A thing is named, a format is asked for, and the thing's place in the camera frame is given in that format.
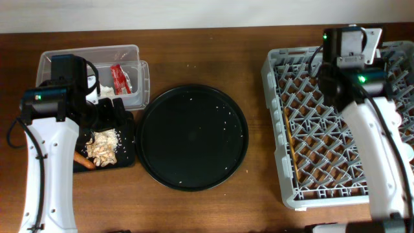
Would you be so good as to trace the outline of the red snack wrapper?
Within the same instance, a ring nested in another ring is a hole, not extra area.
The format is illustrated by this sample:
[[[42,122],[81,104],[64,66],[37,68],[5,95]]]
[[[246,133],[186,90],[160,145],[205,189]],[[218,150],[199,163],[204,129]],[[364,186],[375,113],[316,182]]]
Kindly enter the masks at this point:
[[[132,85],[130,79],[120,64],[111,66],[110,70],[113,77],[115,95],[131,94]]]

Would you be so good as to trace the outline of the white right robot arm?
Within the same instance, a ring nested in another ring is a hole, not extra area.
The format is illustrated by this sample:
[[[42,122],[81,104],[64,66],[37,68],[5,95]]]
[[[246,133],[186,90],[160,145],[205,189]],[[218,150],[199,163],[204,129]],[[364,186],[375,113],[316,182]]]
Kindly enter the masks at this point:
[[[401,117],[386,73],[378,67],[341,69],[323,63],[318,84],[324,102],[341,112],[351,130],[369,192],[371,220],[308,226],[307,232],[412,232],[413,153],[402,142]]]

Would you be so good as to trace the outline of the white tissue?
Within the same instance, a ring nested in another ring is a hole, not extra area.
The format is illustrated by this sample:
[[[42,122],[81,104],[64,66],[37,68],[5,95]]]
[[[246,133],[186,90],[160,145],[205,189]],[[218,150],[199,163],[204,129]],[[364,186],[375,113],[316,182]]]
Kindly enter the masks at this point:
[[[111,96],[115,96],[114,89],[112,87],[102,86],[100,85],[100,98],[109,98]]]

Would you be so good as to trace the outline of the nut shells and rice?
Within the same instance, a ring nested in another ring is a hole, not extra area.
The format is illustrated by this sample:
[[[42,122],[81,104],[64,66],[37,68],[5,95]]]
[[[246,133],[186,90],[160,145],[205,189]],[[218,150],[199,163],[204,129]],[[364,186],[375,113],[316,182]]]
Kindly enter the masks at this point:
[[[105,167],[117,163],[118,133],[115,129],[96,132],[94,140],[86,145],[87,158],[93,160],[96,167]]]

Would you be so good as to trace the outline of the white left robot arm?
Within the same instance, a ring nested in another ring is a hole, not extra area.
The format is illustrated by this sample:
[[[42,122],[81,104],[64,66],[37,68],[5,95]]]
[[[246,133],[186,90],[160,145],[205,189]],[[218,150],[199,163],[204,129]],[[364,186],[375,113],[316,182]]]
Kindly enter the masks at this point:
[[[125,113],[121,98],[98,105],[83,91],[42,87],[25,91],[17,123],[27,139],[27,184],[20,232],[77,232],[72,204],[73,163],[80,128],[91,129],[99,110],[112,105]]]

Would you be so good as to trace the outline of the orange carrot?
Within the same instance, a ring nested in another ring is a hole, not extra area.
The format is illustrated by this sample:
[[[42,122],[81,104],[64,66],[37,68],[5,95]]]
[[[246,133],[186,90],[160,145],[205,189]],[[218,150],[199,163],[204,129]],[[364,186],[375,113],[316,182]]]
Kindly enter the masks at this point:
[[[80,155],[76,151],[74,152],[74,161],[81,164],[82,166],[84,166],[88,170],[95,170],[96,169],[96,166],[91,161],[89,161],[87,158]]]

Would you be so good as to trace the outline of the grey round plate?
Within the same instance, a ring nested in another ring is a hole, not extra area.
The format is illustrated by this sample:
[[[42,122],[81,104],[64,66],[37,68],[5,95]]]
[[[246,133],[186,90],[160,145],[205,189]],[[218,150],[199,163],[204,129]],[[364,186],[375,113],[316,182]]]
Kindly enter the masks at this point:
[[[402,140],[402,136],[397,136],[395,133],[400,133],[399,127],[402,124],[402,117],[397,112],[397,107],[392,100],[388,100],[387,103],[389,104],[391,110],[389,111],[389,114],[391,116],[391,132],[393,134],[394,141],[397,145],[398,149],[401,149],[400,152],[401,155],[404,155],[408,162],[411,162],[413,160],[413,147],[409,145],[407,142],[404,142]]]

